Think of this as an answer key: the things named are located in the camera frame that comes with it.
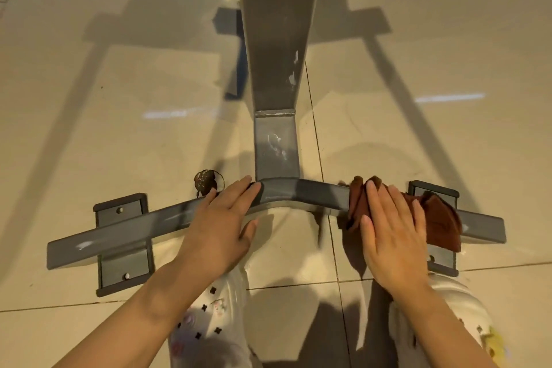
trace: person's left hand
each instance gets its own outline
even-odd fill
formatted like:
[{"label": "person's left hand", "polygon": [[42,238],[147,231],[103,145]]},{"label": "person's left hand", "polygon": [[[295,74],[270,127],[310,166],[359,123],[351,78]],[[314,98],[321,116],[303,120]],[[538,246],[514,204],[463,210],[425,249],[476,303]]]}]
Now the person's left hand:
[{"label": "person's left hand", "polygon": [[233,268],[245,256],[257,229],[257,220],[242,222],[260,190],[246,176],[216,195],[211,191],[199,204],[186,230],[176,260],[192,260],[201,271],[215,280]]}]

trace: hand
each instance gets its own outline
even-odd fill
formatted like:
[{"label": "hand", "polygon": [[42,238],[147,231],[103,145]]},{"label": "hand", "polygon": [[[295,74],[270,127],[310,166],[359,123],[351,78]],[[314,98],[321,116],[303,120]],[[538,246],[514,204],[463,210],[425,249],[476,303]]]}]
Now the hand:
[{"label": "hand", "polygon": [[248,189],[250,182],[251,176],[246,176],[218,196],[211,189],[199,204],[175,260],[193,261],[214,281],[245,256],[258,222],[252,220],[242,230],[245,214],[260,190],[260,183]]},{"label": "hand", "polygon": [[410,208],[393,185],[379,191],[367,183],[368,203],[373,221],[362,216],[363,254],[375,280],[401,304],[429,287],[427,275],[426,218],[422,206]]}]

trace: person's right hand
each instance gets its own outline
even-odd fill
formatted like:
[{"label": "person's right hand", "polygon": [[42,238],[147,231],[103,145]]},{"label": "person's right hand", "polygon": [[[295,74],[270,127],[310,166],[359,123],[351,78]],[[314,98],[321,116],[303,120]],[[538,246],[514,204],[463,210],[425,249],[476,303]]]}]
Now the person's right hand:
[{"label": "person's right hand", "polygon": [[372,219],[362,216],[363,254],[375,280],[400,304],[429,286],[426,218],[416,200],[414,221],[406,200],[393,185],[377,190],[367,183]]}]

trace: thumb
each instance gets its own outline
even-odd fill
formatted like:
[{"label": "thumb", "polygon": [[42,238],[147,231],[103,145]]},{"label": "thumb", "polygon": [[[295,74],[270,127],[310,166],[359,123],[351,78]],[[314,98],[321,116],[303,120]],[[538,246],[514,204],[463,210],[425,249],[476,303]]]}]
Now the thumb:
[{"label": "thumb", "polygon": [[364,253],[368,253],[369,257],[372,259],[375,258],[377,253],[376,232],[374,223],[367,215],[363,215],[361,218],[361,236]]},{"label": "thumb", "polygon": [[239,237],[239,246],[242,249],[242,256],[249,251],[251,243],[253,243],[253,238],[255,237],[255,232],[257,232],[258,225],[259,220],[254,219],[249,221],[242,230],[241,236]]}]

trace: finger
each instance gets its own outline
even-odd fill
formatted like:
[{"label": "finger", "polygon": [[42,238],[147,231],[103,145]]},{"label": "finger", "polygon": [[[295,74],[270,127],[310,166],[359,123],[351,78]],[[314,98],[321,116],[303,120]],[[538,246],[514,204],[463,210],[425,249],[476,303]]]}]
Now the finger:
[{"label": "finger", "polygon": [[421,204],[418,200],[414,200],[412,203],[412,208],[414,209],[414,227],[418,236],[426,242],[427,229],[426,229],[426,212],[423,210]]},{"label": "finger", "polygon": [[385,238],[390,234],[390,226],[385,217],[385,211],[382,207],[382,201],[377,193],[376,185],[369,180],[366,184],[366,195],[368,195],[368,205],[370,206],[370,214],[374,224],[374,230],[377,237]]},{"label": "finger", "polygon": [[239,238],[239,246],[242,249],[242,255],[243,257],[251,247],[251,243],[253,243],[253,238],[255,237],[255,233],[257,232],[257,226],[259,225],[259,220],[254,219],[252,221],[249,221],[242,231],[242,234]]},{"label": "finger", "polygon": [[398,216],[397,207],[389,195],[389,191],[385,185],[381,185],[380,189],[377,192],[379,194],[380,200],[382,202],[383,211],[385,211],[385,217],[389,222],[391,230],[400,230],[403,227],[401,218]]},{"label": "finger", "polygon": [[212,201],[215,199],[215,197],[216,197],[216,189],[211,188],[209,193],[207,195],[205,195],[205,197],[203,198],[203,201],[199,203],[196,212],[201,212],[204,209],[206,209],[209,206],[209,204],[212,203]]},{"label": "finger", "polygon": [[228,188],[223,190],[216,199],[213,200],[213,204],[224,208],[231,208],[238,197],[247,189],[251,182],[251,176],[247,175],[242,179],[234,182]]},{"label": "finger", "polygon": [[362,216],[361,218],[361,237],[364,250],[368,252],[368,255],[373,260],[377,254],[376,232],[374,223],[368,216]]},{"label": "finger", "polygon": [[397,208],[399,218],[402,220],[406,228],[414,231],[415,228],[414,221],[412,220],[412,213],[410,212],[410,207],[406,203],[406,199],[402,195],[401,191],[399,191],[394,185],[391,185],[388,191],[395,207]]},{"label": "finger", "polygon": [[255,182],[252,184],[249,189],[247,189],[243,194],[241,194],[234,205],[232,210],[236,211],[240,216],[247,214],[247,210],[251,207],[251,203],[257,196],[260,191],[260,182]]}]

